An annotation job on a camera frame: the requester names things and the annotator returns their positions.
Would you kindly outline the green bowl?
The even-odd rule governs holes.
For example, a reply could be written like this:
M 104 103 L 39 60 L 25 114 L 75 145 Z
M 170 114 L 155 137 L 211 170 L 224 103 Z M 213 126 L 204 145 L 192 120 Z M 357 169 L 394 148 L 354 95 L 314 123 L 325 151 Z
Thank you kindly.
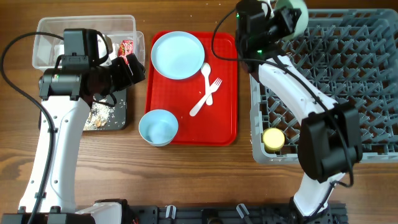
M 309 16 L 308 8 L 304 0 L 277 0 L 274 10 L 281 9 L 284 6 L 286 6 L 288 9 L 301 10 L 301 15 L 296 23 L 294 33 L 282 38 L 282 40 L 288 41 L 302 35 L 305 32 L 305 29 L 308 26 Z

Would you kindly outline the red snack wrapper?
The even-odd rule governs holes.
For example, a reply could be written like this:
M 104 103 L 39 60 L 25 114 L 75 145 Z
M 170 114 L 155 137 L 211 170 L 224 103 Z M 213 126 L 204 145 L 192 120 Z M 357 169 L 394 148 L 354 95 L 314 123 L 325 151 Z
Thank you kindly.
M 129 64 L 127 56 L 134 53 L 134 42 L 132 40 L 123 40 L 119 46 L 118 57 L 124 59 L 126 64 Z

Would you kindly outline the white napkin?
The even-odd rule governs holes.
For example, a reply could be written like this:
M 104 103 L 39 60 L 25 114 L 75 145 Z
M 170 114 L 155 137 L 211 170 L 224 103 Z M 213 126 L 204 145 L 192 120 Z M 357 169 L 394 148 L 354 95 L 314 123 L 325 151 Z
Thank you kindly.
M 111 59 L 112 59 L 112 53 L 114 52 L 113 50 L 113 43 L 112 40 L 104 34 L 98 34 L 98 55 L 99 59 L 101 58 L 106 58 L 106 61 L 104 61 L 101 66 L 109 66 L 112 64 Z
M 57 61 L 60 55 L 64 54 L 64 45 L 58 44 L 54 47 L 54 60 Z

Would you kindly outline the leftover rice and food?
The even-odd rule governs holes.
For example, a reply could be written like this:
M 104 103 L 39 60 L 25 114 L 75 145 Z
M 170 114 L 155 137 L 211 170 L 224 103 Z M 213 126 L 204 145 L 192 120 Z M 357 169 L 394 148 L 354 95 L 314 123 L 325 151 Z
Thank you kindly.
M 84 131 L 110 131 L 124 127 L 126 124 L 126 100 L 117 102 L 114 107 L 106 106 L 105 103 L 112 104 L 113 101 L 102 99 L 99 100 L 99 103 L 92 104 L 83 128 Z

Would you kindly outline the yellow plastic cup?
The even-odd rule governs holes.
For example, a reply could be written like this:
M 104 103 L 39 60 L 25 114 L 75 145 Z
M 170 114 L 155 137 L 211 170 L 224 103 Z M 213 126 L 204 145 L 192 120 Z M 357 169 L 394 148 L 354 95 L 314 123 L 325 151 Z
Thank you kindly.
M 263 132 L 262 141 L 266 152 L 274 153 L 280 151 L 285 143 L 284 133 L 277 128 L 268 128 Z

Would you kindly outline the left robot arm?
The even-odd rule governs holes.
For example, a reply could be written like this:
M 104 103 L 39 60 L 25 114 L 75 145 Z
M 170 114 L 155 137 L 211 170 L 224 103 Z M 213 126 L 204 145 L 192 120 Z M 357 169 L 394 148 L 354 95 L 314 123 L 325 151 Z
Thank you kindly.
M 125 199 L 98 200 L 77 210 L 75 171 L 80 139 L 95 95 L 109 96 L 143 81 L 135 54 L 110 59 L 100 54 L 102 33 L 65 29 L 64 53 L 39 79 L 40 134 L 30 181 L 16 213 L 3 223 L 134 223 Z

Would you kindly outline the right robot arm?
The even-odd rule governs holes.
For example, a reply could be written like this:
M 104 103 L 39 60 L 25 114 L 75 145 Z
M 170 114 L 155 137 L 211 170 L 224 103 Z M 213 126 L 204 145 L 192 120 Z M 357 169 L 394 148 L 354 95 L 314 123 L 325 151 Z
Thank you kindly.
M 328 199 L 363 157 L 358 110 L 322 93 L 277 45 L 305 32 L 303 1 L 240 1 L 235 8 L 239 60 L 272 90 L 300 124 L 297 157 L 304 176 L 290 201 L 290 218 L 308 223 L 328 212 Z

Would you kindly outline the black waste tray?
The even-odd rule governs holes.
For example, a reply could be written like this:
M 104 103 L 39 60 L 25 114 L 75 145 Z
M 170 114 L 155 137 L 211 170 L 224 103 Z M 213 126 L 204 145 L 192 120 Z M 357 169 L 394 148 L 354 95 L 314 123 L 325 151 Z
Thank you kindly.
M 89 106 L 82 98 L 71 100 L 69 96 L 51 96 L 42 101 L 42 106 L 49 112 L 50 119 L 59 130 L 72 133 L 84 131 L 116 131 L 124 129 L 127 116 L 127 91 L 113 94 L 116 102 L 113 106 L 111 97 L 95 101 Z

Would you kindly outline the grey dishwasher rack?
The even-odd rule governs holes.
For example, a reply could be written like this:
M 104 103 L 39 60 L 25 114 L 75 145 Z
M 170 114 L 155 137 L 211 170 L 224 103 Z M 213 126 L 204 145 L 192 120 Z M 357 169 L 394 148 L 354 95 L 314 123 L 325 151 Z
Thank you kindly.
M 305 32 L 277 45 L 322 93 L 359 113 L 364 163 L 397 162 L 397 13 L 392 9 L 312 9 Z M 296 164 L 300 124 L 268 87 L 251 83 L 252 155 L 260 164 Z M 268 153 L 268 128 L 285 136 Z

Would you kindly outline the clear plastic waste bin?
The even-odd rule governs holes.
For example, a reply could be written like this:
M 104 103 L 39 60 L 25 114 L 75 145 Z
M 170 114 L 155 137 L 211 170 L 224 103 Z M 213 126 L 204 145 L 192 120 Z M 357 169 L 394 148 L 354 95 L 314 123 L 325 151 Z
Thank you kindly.
M 144 35 L 136 30 L 136 21 L 131 15 L 45 17 L 39 21 L 37 31 L 62 36 L 65 29 L 77 28 L 94 29 L 107 35 L 113 43 L 114 52 L 111 60 L 118 56 L 119 46 L 123 40 L 132 40 L 134 54 L 141 64 L 145 64 Z M 34 40 L 32 66 L 43 72 L 53 68 L 56 62 L 54 47 L 58 44 L 63 42 L 49 36 L 37 35 Z

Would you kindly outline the light blue plate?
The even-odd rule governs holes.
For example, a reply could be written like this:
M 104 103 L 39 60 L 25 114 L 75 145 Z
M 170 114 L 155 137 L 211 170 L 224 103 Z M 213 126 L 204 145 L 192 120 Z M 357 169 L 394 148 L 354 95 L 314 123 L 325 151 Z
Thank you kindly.
M 193 34 L 168 32 L 153 44 L 151 61 L 163 77 L 183 80 L 194 76 L 201 69 L 205 61 L 205 49 Z

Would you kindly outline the light blue bowl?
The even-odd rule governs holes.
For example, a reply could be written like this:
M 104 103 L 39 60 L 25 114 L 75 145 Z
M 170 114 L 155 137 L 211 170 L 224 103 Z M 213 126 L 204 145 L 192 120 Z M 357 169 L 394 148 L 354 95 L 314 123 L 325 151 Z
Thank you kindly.
M 167 110 L 152 110 L 139 122 L 139 133 L 150 145 L 162 147 L 170 144 L 178 132 L 177 118 Z

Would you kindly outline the white plastic spoon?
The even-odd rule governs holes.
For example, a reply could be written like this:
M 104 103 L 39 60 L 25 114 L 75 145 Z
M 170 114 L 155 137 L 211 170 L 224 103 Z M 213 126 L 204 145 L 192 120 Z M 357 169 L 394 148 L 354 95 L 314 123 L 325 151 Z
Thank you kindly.
M 205 79 L 205 93 L 209 94 L 210 92 L 210 81 L 209 81 L 209 76 L 211 73 L 211 67 L 208 63 L 204 63 L 201 67 L 201 74 L 203 75 L 204 79 Z M 212 96 L 210 95 L 207 99 L 206 99 L 206 104 L 211 106 L 213 104 L 213 99 Z

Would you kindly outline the white plastic fork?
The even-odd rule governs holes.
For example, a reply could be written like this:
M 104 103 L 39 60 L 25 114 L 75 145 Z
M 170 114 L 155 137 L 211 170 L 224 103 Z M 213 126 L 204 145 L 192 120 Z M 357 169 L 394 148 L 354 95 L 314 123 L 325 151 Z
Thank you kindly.
M 197 113 L 200 111 L 201 107 L 205 104 L 206 100 L 210 97 L 210 95 L 218 90 L 218 88 L 221 86 L 222 79 L 217 78 L 211 85 L 210 85 L 210 90 L 208 93 L 206 93 L 199 101 L 198 103 L 190 110 L 189 115 L 194 117 L 197 115 Z

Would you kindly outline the red serving tray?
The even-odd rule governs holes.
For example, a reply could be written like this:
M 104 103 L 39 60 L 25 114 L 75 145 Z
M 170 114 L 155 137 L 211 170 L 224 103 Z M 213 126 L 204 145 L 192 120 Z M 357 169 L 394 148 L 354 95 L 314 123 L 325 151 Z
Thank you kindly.
M 213 103 L 196 116 L 189 112 L 205 94 L 205 78 L 199 70 L 185 79 L 164 77 L 151 65 L 148 73 L 146 111 L 163 109 L 178 121 L 172 144 L 227 146 L 236 139 L 238 122 L 238 64 L 225 58 L 236 56 L 234 37 L 228 33 L 192 32 L 203 46 L 204 62 L 211 68 L 209 81 L 222 80 Z M 214 48 L 223 58 L 216 58 Z

